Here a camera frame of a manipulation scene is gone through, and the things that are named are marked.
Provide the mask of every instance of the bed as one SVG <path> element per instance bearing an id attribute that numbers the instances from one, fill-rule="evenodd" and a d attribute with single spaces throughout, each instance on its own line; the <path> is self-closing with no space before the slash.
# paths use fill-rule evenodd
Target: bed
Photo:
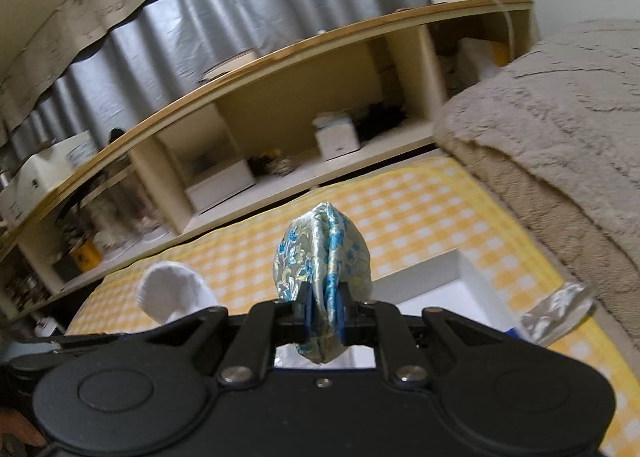
<path id="1" fill-rule="evenodd" d="M 640 347 L 640 22 L 573 26 L 444 105 L 438 144 Z"/>
<path id="2" fill-rule="evenodd" d="M 196 269 L 230 313 L 275 298 L 271 264 L 289 222 L 322 201 L 346 214 L 363 234 L 380 278 L 454 248 L 471 259 L 516 313 L 530 309 L 562 284 L 527 232 L 464 168 L 435 157 L 373 176 L 326 186 L 240 223 L 140 260 L 105 278 L 85 301 L 69 334 L 136 332 L 156 323 L 135 304 L 142 273 L 158 260 Z M 640 385 L 593 318 L 552 348 L 603 372 L 618 395 L 604 444 L 608 455 L 640 451 Z"/>

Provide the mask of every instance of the silver curtain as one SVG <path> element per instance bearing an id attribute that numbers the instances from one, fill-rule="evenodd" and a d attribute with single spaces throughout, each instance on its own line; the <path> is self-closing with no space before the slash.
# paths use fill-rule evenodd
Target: silver curtain
<path id="1" fill-rule="evenodd" d="M 14 130 L 0 164 L 16 170 L 39 146 L 83 130 L 103 147 L 111 129 L 130 129 L 242 50 L 266 54 L 424 1 L 149 0 L 76 57 Z"/>

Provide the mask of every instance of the silver rivet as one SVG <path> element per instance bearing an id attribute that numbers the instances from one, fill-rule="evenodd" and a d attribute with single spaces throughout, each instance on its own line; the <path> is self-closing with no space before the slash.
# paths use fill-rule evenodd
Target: silver rivet
<path id="1" fill-rule="evenodd" d="M 220 377 L 225 383 L 244 383 L 254 377 L 249 367 L 243 367 L 242 365 L 236 365 L 235 367 L 227 367 L 220 373 Z"/>
<path id="2" fill-rule="evenodd" d="M 316 379 L 316 387 L 320 389 L 328 389 L 331 385 L 333 385 L 333 382 L 328 377 L 318 377 Z"/>
<path id="3" fill-rule="evenodd" d="M 403 383 L 413 383 L 427 377 L 427 371 L 418 365 L 405 365 L 396 371 L 396 376 Z"/>

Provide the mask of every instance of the yellow checkered tablecloth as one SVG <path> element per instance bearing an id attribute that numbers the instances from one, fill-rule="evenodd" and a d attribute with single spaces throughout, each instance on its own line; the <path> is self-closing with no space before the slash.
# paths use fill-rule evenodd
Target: yellow checkered tablecloth
<path id="1" fill-rule="evenodd" d="M 458 247 L 516 313 L 526 312 L 562 284 L 522 227 L 456 161 L 431 158 L 313 190 L 109 275 L 81 307 L 68 334 L 155 327 L 136 306 L 135 296 L 142 273 L 159 260 L 198 271 L 231 314 L 276 298 L 271 278 L 276 246 L 291 220 L 322 201 L 334 204 L 363 234 L 373 279 Z M 589 319 L 552 348 L 607 376 L 618 406 L 602 450 L 609 456 L 638 457 L 640 384 L 615 345 Z"/>

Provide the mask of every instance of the person's hand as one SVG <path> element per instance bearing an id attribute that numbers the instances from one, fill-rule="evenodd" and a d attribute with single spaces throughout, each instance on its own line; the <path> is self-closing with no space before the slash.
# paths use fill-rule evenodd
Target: person's hand
<path id="1" fill-rule="evenodd" d="M 47 443 L 36 427 L 13 408 L 0 408 L 0 434 L 5 433 L 31 446 L 44 446 Z"/>

